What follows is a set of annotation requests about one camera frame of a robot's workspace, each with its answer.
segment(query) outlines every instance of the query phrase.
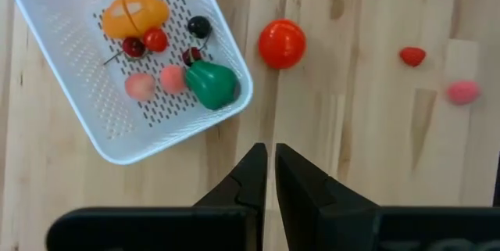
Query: dark cherry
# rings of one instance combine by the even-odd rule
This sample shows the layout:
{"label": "dark cherry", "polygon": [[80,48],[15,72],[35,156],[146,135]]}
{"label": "dark cherry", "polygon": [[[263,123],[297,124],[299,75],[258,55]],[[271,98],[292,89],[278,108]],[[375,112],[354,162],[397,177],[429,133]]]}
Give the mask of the dark cherry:
{"label": "dark cherry", "polygon": [[126,38],[122,44],[123,51],[130,57],[139,58],[146,52],[146,46],[137,38]]}
{"label": "dark cherry", "polygon": [[200,50],[198,48],[191,48],[191,54],[189,53],[189,49],[186,50],[186,52],[182,53],[182,60],[184,61],[184,64],[191,67],[195,61],[201,60],[202,59],[202,54],[200,53]]}
{"label": "dark cherry", "polygon": [[187,30],[199,39],[205,39],[212,32],[212,25],[204,16],[195,16],[187,22]]}

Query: wooden table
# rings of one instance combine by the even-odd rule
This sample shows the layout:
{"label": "wooden table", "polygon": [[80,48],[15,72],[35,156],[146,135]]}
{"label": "wooden table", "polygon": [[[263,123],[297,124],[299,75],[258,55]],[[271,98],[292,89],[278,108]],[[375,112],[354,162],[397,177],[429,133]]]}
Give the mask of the wooden table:
{"label": "wooden table", "polygon": [[[54,219],[81,206],[189,206],[255,142],[271,152],[288,143],[379,204],[491,205],[500,0],[218,1],[255,80],[252,104],[119,167],[94,150],[20,11],[0,0],[1,251],[43,250]],[[277,72],[255,43],[283,17],[304,28],[309,50],[299,66]],[[428,52],[416,69],[398,58],[410,45]],[[483,88],[472,106],[445,99],[447,84],[462,79]],[[266,250],[286,250],[272,162],[267,207]]]}

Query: toy fruit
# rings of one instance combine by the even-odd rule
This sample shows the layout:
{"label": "toy fruit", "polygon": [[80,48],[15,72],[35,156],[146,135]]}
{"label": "toy fruit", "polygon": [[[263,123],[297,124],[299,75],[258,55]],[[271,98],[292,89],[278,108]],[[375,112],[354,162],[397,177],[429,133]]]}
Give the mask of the toy fruit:
{"label": "toy fruit", "polygon": [[479,98],[481,90],[474,81],[458,81],[451,84],[446,93],[450,102],[463,106]]}
{"label": "toy fruit", "polygon": [[142,38],[170,15],[162,0],[115,0],[102,15],[102,29],[111,38]]}
{"label": "toy fruit", "polygon": [[125,91],[138,101],[148,101],[155,94],[155,78],[149,74],[133,74],[125,81]]}
{"label": "toy fruit", "polygon": [[163,68],[159,81],[163,90],[169,94],[178,94],[186,88],[184,69],[180,66],[170,65]]}
{"label": "toy fruit", "polygon": [[205,39],[212,32],[212,25],[206,17],[195,16],[187,22],[187,30],[193,37]]}
{"label": "toy fruit", "polygon": [[198,48],[189,48],[185,52],[182,53],[182,60],[184,64],[187,66],[192,66],[193,62],[202,59],[202,54]]}
{"label": "toy fruit", "polygon": [[304,56],[305,48],[304,32],[290,20],[275,20],[260,34],[260,55],[274,69],[297,64]]}
{"label": "toy fruit", "polygon": [[163,52],[169,45],[165,32],[160,28],[151,28],[147,30],[144,34],[143,41],[146,47],[153,52]]}
{"label": "toy fruit", "polygon": [[233,102],[238,86],[238,79],[232,70],[202,60],[193,63],[186,71],[185,82],[200,103],[210,110]]}
{"label": "toy fruit", "polygon": [[417,67],[423,62],[427,54],[421,48],[407,47],[399,52],[399,56],[406,65]]}
{"label": "toy fruit", "polygon": [[123,40],[122,50],[133,58],[140,58],[146,52],[146,46],[142,44],[141,40],[128,37]]}

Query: orange toy bread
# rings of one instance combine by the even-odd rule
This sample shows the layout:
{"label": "orange toy bread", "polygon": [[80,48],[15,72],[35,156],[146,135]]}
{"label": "orange toy bread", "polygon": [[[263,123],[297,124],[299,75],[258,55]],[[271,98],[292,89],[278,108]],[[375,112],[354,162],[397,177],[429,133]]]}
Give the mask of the orange toy bread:
{"label": "orange toy bread", "polygon": [[169,15],[168,5],[161,0],[115,0],[102,15],[102,29],[111,38],[141,38]]}

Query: basket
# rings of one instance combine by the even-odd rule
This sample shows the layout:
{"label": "basket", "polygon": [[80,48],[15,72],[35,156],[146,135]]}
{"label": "basket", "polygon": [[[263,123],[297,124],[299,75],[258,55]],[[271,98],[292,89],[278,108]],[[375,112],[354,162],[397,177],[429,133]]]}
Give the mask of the basket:
{"label": "basket", "polygon": [[[240,113],[252,98],[252,78],[216,0],[164,1],[170,7],[163,26],[170,41],[166,52],[135,63],[120,56],[104,66],[121,44],[102,32],[103,10],[113,0],[16,0],[89,138],[111,163],[135,163],[182,142]],[[212,111],[191,91],[169,95],[159,84],[153,100],[130,99],[124,88],[130,74],[151,74],[159,82],[163,67],[184,65],[181,55],[191,40],[185,27],[192,16],[210,20],[213,31],[202,55],[237,74],[237,100]]]}

